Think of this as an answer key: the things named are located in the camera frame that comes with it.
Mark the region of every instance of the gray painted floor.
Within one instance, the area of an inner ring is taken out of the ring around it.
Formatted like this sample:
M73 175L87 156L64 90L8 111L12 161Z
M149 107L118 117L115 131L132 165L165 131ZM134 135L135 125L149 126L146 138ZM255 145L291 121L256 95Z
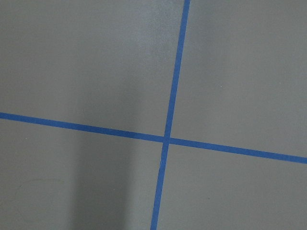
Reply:
M1 0L0 113L164 136L183 2ZM171 137L307 157L306 12L191 0ZM0 229L150 229L161 148L0 119ZM305 230L306 175L170 145L157 229Z

